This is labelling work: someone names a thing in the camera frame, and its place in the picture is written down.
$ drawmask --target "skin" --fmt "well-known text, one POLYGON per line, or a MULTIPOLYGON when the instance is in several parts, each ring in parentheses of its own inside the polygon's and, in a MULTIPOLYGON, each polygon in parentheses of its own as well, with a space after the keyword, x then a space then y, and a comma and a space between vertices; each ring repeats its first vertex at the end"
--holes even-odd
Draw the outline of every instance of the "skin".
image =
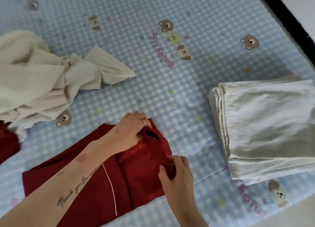
MULTIPOLYGON (((110 156, 136 145, 144 126, 151 127, 144 113, 126 114, 106 135, 92 141, 77 158, 0 218, 0 226, 23 223, 24 227, 56 227, 94 171, 110 156)), ((208 226, 196 207, 187 158, 170 159, 176 166, 175 178, 171 181, 163 166, 159 177, 175 217, 182 227, 208 226)))

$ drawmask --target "white folded cloth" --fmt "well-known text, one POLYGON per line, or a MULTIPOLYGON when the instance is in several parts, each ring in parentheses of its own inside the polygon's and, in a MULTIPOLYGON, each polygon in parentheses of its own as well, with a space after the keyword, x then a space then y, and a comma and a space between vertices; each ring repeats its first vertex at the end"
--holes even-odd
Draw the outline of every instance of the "white folded cloth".
POLYGON ((0 120, 12 122, 8 128, 20 141, 26 138, 25 129, 55 120, 79 90, 100 89, 101 82, 115 84, 136 76, 97 46, 84 59, 77 54, 58 57, 28 31, 0 37, 0 74, 0 120))
POLYGON ((315 169, 312 80, 220 83, 208 98, 233 179, 250 185, 315 169))

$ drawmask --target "bed sheet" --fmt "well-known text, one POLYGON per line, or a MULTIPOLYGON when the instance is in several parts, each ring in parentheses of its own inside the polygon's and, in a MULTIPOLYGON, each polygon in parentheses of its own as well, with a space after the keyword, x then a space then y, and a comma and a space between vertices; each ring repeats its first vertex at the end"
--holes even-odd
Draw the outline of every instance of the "bed sheet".
MULTIPOLYGON (((24 198, 23 171, 134 110, 153 118, 174 154, 188 156, 198 208, 212 227, 248 226, 315 192, 315 172, 249 187, 231 181, 215 129, 207 94, 219 82, 315 78, 260 0, 0 0, 0 18, 1 34, 30 30, 59 56, 98 45, 136 73, 80 91, 69 126, 29 130, 22 150, 0 165, 0 216, 24 198)), ((108 226, 178 224, 161 197, 108 226)))

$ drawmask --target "red garment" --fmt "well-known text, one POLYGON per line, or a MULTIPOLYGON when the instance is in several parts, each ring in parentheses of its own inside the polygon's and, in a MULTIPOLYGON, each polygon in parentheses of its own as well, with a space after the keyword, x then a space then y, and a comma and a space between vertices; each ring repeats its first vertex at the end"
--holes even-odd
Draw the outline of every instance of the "red garment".
MULTIPOLYGON (((103 163, 106 172, 102 165, 97 169, 75 198, 58 227, 99 227, 164 195, 158 177, 159 166, 164 165, 169 177, 173 179, 174 166, 166 156, 172 153, 167 140, 156 129, 151 119, 150 122, 152 129, 146 127, 141 130, 143 139, 136 146, 107 159, 103 163), (113 186, 117 216, 111 183, 106 173, 113 186)), ((22 179, 25 196, 59 172, 91 141, 99 139, 113 127, 114 125, 101 125, 64 152, 24 172, 22 179)))
POLYGON ((21 150, 17 135, 0 121, 0 164, 21 150))

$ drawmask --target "mattress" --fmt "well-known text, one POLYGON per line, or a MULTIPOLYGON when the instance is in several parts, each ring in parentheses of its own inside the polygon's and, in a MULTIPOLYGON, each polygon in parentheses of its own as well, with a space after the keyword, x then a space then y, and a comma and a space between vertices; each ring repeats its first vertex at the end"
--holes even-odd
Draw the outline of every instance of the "mattress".
MULTIPOLYGON (((72 123, 37 123, 0 165, 0 216, 24 198, 21 173, 127 112, 152 117, 188 156, 199 211, 212 226, 248 226, 315 192, 315 172, 246 186, 232 181, 207 94, 220 82, 315 72, 260 0, 0 0, 0 33, 25 29, 59 56, 98 45, 136 77, 80 91, 72 123), (285 200, 279 193, 285 194, 285 200)), ((179 226, 165 197, 107 226, 179 226)))

